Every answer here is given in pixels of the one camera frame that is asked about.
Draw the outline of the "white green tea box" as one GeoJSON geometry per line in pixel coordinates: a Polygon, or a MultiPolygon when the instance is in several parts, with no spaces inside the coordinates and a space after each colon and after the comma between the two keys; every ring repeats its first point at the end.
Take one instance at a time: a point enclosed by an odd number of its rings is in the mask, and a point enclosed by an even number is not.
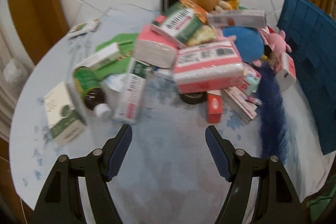
{"type": "Polygon", "coordinates": [[[66,145],[86,130],[65,82],[59,83],[45,97],[44,106],[51,139],[66,145]]]}

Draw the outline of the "white red toothpaste box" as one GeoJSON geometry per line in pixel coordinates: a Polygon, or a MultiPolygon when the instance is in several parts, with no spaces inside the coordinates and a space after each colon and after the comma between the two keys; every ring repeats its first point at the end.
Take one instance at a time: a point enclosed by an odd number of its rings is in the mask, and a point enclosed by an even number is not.
{"type": "Polygon", "coordinates": [[[114,114],[115,120],[128,124],[134,124],[136,122],[149,69],[149,64],[136,59],[131,60],[126,81],[114,114]]]}

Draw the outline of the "white green long box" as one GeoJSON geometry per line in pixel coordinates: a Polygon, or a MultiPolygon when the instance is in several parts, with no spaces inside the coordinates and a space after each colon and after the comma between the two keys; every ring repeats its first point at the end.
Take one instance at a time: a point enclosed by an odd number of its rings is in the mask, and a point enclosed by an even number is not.
{"type": "Polygon", "coordinates": [[[87,67],[96,71],[120,57],[120,49],[117,43],[112,43],[94,54],[88,56],[86,59],[80,61],[76,67],[87,67]]]}

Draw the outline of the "blue plastic crate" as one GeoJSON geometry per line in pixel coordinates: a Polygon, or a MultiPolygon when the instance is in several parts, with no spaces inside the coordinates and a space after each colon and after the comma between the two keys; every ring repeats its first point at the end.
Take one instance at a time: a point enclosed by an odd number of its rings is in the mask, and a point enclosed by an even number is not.
{"type": "Polygon", "coordinates": [[[335,151],[335,20],[308,0],[284,0],[277,24],[286,33],[297,79],[309,102],[324,155],[335,151]]]}

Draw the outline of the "green foam sheet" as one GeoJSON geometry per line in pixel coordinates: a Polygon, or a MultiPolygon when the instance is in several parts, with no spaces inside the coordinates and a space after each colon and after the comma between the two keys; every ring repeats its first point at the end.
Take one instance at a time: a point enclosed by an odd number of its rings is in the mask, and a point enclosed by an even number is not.
{"type": "Polygon", "coordinates": [[[95,48],[95,52],[106,53],[104,65],[94,70],[98,80],[103,80],[109,75],[126,73],[138,35],[139,33],[118,34],[95,48]]]}

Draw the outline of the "pink white tissue pack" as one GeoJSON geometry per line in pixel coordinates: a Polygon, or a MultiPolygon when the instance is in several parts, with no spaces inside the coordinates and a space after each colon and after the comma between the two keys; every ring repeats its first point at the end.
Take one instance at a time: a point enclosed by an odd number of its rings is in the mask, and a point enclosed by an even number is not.
{"type": "Polygon", "coordinates": [[[242,58],[230,40],[179,50],[173,79],[181,94],[236,86],[244,77],[242,58]]]}

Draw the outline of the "brown medicine bottle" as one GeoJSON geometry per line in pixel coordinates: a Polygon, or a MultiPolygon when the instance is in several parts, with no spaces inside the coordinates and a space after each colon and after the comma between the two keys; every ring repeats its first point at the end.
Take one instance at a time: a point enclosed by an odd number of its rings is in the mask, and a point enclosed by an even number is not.
{"type": "Polygon", "coordinates": [[[73,82],[85,107],[96,117],[106,119],[112,110],[94,72],[85,66],[77,67],[73,71],[73,82]]]}

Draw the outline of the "black tape roll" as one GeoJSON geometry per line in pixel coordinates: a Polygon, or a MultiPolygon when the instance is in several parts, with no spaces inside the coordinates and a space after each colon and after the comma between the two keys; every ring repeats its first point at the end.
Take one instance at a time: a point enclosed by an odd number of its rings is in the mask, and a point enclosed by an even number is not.
{"type": "Polygon", "coordinates": [[[206,100],[206,92],[186,93],[179,95],[181,100],[189,105],[197,105],[206,100]]]}

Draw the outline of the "blue feather duster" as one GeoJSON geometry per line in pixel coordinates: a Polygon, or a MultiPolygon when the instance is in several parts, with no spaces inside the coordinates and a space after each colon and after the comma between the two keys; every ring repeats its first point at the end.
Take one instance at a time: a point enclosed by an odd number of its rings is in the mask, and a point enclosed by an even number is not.
{"type": "Polygon", "coordinates": [[[263,158],[277,156],[283,164],[287,154],[287,121],[283,98],[274,70],[268,63],[257,68],[261,75],[257,96],[261,100],[260,137],[263,158]]]}

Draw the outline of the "blue plush toy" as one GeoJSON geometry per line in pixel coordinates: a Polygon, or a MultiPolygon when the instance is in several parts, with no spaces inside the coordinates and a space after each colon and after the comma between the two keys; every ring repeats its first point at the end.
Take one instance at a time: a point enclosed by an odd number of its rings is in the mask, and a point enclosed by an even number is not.
{"type": "Polygon", "coordinates": [[[235,45],[245,63],[260,60],[264,53],[264,41],[256,28],[230,26],[222,29],[225,37],[236,36],[235,45]]]}

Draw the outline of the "red small box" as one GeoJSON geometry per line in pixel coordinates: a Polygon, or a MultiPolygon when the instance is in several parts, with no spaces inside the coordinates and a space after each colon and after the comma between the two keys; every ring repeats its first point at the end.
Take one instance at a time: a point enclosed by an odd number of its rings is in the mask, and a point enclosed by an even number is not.
{"type": "Polygon", "coordinates": [[[221,121],[223,114],[222,93],[220,90],[207,92],[207,122],[216,124],[221,121]]]}

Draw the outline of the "small white green box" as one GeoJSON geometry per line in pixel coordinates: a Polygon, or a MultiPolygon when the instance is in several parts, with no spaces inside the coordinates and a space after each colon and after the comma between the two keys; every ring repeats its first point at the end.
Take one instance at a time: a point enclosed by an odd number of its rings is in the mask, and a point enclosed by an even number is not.
{"type": "Polygon", "coordinates": [[[90,20],[89,22],[80,23],[73,26],[67,33],[67,37],[74,38],[89,32],[95,32],[100,25],[99,19],[90,20]]]}

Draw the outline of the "pink plush pig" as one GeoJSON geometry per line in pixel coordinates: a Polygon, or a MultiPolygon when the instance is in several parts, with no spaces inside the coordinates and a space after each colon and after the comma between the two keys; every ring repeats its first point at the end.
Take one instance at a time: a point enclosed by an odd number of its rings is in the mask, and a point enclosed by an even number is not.
{"type": "Polygon", "coordinates": [[[266,30],[261,29],[260,34],[264,43],[271,49],[270,56],[272,58],[277,59],[284,52],[291,53],[291,47],[285,41],[286,34],[283,30],[279,33],[268,33],[266,30]]]}

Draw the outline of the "white ointment box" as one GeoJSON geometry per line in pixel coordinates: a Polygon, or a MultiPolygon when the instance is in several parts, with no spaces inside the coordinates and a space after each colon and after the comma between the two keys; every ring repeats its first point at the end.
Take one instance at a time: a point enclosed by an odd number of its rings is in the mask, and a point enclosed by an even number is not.
{"type": "Polygon", "coordinates": [[[216,28],[238,26],[246,28],[264,28],[266,14],[264,10],[224,10],[218,14],[207,14],[207,22],[216,28]]]}

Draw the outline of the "green white medicine box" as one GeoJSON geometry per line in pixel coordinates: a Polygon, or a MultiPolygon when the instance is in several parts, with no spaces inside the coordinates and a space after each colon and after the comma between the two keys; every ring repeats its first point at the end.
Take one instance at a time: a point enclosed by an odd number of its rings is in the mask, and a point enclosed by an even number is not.
{"type": "Polygon", "coordinates": [[[193,34],[206,24],[206,10],[190,0],[179,0],[150,24],[151,30],[177,48],[186,47],[193,34]]]}

